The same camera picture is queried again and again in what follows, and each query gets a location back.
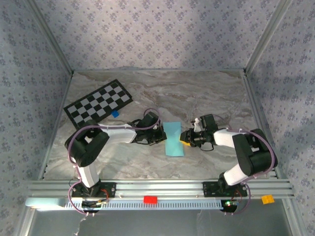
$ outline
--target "black and white checkerboard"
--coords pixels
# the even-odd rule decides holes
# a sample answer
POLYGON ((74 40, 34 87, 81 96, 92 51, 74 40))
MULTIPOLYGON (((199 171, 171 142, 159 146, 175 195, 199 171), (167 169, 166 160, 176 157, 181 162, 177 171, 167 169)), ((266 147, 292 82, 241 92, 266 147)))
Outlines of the black and white checkerboard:
POLYGON ((118 80, 113 80, 94 92, 82 97, 64 108, 73 125, 79 129, 86 121, 100 122, 132 102, 129 92, 118 80))

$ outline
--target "marble surface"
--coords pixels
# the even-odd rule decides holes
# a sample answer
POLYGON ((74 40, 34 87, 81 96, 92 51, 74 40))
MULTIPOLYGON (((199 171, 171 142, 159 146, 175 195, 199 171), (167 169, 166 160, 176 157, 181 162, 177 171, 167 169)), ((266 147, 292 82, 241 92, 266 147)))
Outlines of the marble surface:
MULTIPOLYGON (((219 71, 107 71, 75 73, 65 106, 118 79, 133 96, 133 102, 119 110, 117 118, 109 116, 101 124, 124 124, 142 118, 148 107, 158 108, 162 121, 180 121, 182 130, 190 121, 206 114, 216 114, 219 127, 256 128, 250 104, 239 73, 219 71)), ((64 147, 75 131, 62 114, 46 168, 45 179, 76 177, 64 147)), ((217 178, 236 163, 235 151, 215 146, 211 152, 184 146, 184 157, 165 155, 164 143, 153 146, 115 144, 104 148, 96 160, 101 179, 117 178, 217 178)))

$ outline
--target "blue towel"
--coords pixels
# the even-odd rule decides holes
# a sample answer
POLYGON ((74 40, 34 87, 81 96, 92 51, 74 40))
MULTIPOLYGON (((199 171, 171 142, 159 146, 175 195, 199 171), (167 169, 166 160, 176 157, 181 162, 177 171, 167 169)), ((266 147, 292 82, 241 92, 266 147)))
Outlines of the blue towel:
POLYGON ((165 154, 167 156, 184 156, 183 144, 179 138, 182 132, 180 122, 163 122, 165 140, 165 154))

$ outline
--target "wall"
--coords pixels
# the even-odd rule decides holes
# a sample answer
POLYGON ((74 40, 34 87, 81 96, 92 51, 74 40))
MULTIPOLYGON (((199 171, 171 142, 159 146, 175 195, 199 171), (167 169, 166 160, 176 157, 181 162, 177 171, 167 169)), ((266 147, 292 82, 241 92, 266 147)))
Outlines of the wall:
POLYGON ((0 9, 0 235, 12 235, 69 76, 22 0, 2 0, 0 9))
POLYGON ((72 69, 244 68, 278 0, 35 0, 72 69))
POLYGON ((315 235, 315 3, 293 0, 251 81, 280 164, 315 235))

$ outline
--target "red block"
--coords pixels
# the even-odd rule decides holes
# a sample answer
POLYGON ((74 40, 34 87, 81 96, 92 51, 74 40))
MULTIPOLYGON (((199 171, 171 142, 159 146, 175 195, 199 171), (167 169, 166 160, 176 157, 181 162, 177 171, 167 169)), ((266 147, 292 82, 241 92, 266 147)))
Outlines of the red block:
POLYGON ((146 204, 158 204, 158 197, 155 197, 155 196, 144 196, 143 203, 146 203, 146 204))

